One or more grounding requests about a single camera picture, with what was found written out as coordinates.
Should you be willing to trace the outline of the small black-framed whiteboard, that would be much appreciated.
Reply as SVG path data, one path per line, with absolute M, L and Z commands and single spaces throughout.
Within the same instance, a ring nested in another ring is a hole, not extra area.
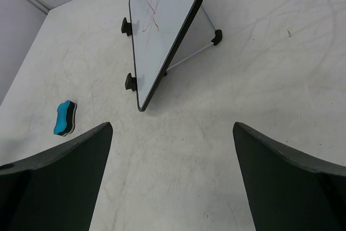
M 136 92 L 144 112 L 171 65 L 203 0 L 129 0 L 129 17 L 121 32 L 131 37 L 134 73 L 125 88 Z

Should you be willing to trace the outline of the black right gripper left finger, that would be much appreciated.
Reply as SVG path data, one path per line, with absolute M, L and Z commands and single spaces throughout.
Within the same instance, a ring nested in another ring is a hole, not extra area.
M 89 230 L 113 128 L 1 166 L 1 230 Z

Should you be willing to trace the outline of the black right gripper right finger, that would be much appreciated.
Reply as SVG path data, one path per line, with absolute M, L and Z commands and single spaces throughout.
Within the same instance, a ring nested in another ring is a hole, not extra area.
M 345 167 L 233 127 L 256 230 L 345 230 Z

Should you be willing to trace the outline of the blue foam whiteboard eraser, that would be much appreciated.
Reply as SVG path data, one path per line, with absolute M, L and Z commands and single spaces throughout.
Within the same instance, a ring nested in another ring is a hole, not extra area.
M 77 104 L 67 100 L 61 103 L 57 108 L 57 120 L 54 127 L 54 134 L 67 136 L 75 129 L 75 114 Z

